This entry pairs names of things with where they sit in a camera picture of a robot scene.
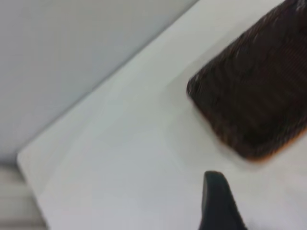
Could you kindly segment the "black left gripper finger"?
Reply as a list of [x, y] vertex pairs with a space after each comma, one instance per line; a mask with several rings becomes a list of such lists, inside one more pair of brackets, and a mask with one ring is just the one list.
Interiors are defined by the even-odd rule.
[[206, 171], [203, 179], [200, 230], [246, 230], [229, 183], [221, 172]]

